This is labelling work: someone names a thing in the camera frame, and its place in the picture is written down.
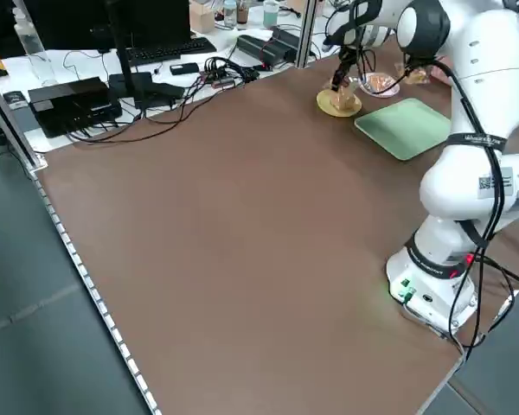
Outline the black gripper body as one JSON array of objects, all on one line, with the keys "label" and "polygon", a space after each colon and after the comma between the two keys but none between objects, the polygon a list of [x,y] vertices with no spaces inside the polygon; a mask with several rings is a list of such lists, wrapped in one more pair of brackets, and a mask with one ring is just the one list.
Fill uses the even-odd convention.
[{"label": "black gripper body", "polygon": [[358,65],[362,53],[360,45],[341,46],[338,52],[339,66],[338,70],[350,70]]}]

